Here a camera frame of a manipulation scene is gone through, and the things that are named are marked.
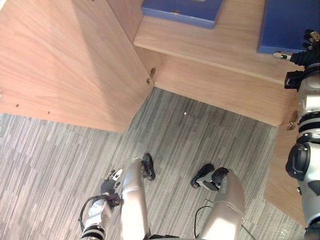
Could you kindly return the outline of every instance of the wooden shelf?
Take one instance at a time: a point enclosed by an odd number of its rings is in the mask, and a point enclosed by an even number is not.
[[[293,63],[257,53],[264,0],[225,0],[214,29],[144,16],[134,44],[283,85]]]
[[[275,82],[173,56],[166,56],[154,84],[273,126],[289,122],[288,109],[297,98],[297,91]]]

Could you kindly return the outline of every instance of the wooden cabinet door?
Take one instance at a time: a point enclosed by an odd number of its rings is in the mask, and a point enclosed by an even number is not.
[[[152,86],[106,0],[7,0],[0,112],[123,132]]]
[[[302,198],[297,191],[299,184],[286,172],[288,156],[292,146],[296,144],[298,134],[297,126],[294,130],[287,130],[289,126],[285,124],[278,127],[264,198],[300,225],[305,226]]]

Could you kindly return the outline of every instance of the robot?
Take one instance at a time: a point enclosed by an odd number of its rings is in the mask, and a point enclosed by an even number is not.
[[[286,89],[296,89],[298,98],[299,134],[285,166],[287,173],[297,179],[302,196],[306,222],[306,240],[320,239],[320,35],[306,30],[306,51],[275,52],[274,57],[304,66],[304,71],[288,72]],[[116,193],[123,170],[112,171],[100,188],[100,195],[90,197],[82,207],[79,222],[80,240],[106,240],[107,219],[113,209],[121,206],[121,237],[123,240],[178,238],[170,235],[151,235],[144,190],[144,179],[156,177],[154,162],[149,154],[136,158],[125,174],[121,196]],[[235,174],[224,167],[215,169],[204,165],[190,182],[193,188],[204,187],[218,191],[213,208],[197,236],[202,240],[236,240],[245,216],[245,195]],[[88,202],[93,204],[83,224],[83,212]]]

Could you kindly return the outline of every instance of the wooden cabinet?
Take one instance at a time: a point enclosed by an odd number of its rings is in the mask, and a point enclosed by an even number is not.
[[[0,12],[0,112],[123,132],[148,76],[105,0],[7,0]]]
[[[123,132],[152,85],[288,123],[289,62],[258,54],[264,0],[225,0],[214,29],[143,16],[143,0],[7,0],[1,112]],[[153,84],[146,79],[156,68]]]

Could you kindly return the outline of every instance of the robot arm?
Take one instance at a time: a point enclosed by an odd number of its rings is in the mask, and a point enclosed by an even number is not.
[[[304,71],[288,72],[286,89],[298,92],[299,133],[292,147],[285,169],[297,179],[302,195],[306,222],[306,240],[320,239],[320,35],[306,30],[304,44],[307,51],[292,55],[276,52],[276,58],[304,66]]]
[[[115,188],[119,185],[117,180],[120,178],[122,169],[110,172],[110,176],[106,178],[100,188],[100,195],[90,197],[83,205],[79,222],[82,230],[80,240],[105,240],[108,219],[111,218],[114,207],[121,203],[121,199]],[[82,216],[88,202],[93,201],[93,204],[88,212],[88,217],[85,225],[82,221]]]

